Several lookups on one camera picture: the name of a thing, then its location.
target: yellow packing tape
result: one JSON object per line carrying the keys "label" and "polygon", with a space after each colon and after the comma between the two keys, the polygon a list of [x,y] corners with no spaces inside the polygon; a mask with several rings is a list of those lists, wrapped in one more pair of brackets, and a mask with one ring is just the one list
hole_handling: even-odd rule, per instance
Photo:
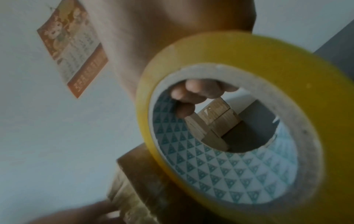
{"label": "yellow packing tape", "polygon": [[[235,154],[194,139],[167,91],[187,78],[247,89],[281,120],[271,143]],[[354,221],[354,85],[320,58],[251,34],[200,34],[151,60],[136,104],[155,160],[218,215],[239,223]]]}

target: white wall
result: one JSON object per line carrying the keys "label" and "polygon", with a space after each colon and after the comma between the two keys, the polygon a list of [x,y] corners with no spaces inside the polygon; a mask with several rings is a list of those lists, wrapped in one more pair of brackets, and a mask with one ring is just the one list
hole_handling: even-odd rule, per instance
{"label": "white wall", "polygon": [[[0,3],[2,224],[104,198],[115,159],[142,142],[133,104],[109,65],[78,100],[62,83],[36,33],[58,2]],[[256,3],[255,33],[310,51],[354,19],[353,0]]]}

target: hand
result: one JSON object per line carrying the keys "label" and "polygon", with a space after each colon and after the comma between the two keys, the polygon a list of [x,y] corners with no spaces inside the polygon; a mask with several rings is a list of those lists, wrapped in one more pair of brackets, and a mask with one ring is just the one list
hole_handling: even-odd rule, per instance
{"label": "hand", "polygon": [[[114,72],[134,100],[147,63],[164,47],[192,34],[213,30],[252,31],[253,0],[85,0]],[[236,91],[214,80],[187,80],[171,90],[181,103],[177,116],[195,104]]]}
{"label": "hand", "polygon": [[124,224],[120,218],[107,218],[106,214],[116,211],[109,201],[100,201],[77,209],[60,211],[29,224]]}

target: tape roll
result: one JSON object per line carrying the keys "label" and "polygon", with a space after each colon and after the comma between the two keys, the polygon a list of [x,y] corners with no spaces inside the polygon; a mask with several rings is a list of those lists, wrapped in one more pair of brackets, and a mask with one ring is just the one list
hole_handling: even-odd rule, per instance
{"label": "tape roll", "polygon": [[[243,87],[280,118],[270,142],[244,154],[196,140],[168,88],[185,79]],[[182,39],[146,67],[137,116],[151,154],[199,203],[239,223],[354,221],[354,85],[284,42],[240,32]]]}

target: wall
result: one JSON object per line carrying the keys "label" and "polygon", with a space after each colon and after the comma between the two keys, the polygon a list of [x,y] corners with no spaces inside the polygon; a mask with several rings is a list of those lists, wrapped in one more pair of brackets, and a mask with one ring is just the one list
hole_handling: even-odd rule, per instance
{"label": "wall", "polygon": [[[109,64],[78,100],[63,85],[36,33],[50,16],[48,6],[58,2],[0,3],[2,224],[104,198],[114,160],[142,142],[134,106]],[[354,19],[352,0],[258,0],[256,6],[255,33],[310,51]]]}

